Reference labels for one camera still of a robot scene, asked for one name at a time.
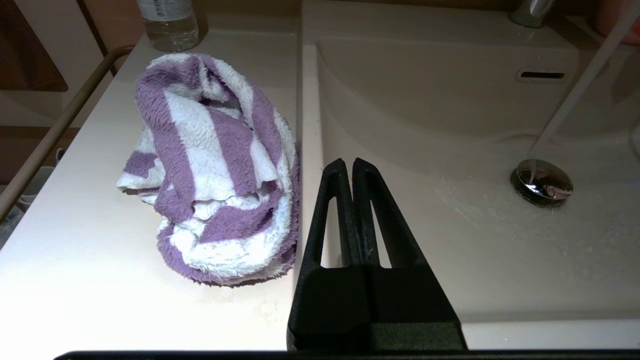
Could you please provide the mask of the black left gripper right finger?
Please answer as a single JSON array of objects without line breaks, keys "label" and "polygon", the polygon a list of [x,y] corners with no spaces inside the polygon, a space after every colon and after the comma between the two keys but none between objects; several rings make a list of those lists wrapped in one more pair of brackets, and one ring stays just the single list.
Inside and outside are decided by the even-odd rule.
[{"label": "black left gripper right finger", "polygon": [[464,351],[462,325],[382,174],[356,158],[353,203],[375,351]]}]

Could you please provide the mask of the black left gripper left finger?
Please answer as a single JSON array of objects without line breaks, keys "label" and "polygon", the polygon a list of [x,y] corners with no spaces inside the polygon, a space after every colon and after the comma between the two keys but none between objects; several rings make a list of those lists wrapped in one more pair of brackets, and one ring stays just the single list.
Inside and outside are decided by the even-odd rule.
[{"label": "black left gripper left finger", "polygon": [[[336,200],[340,268],[322,266],[329,204]],[[364,256],[346,164],[336,159],[321,175],[287,324],[290,351],[347,349],[370,318]]]}]

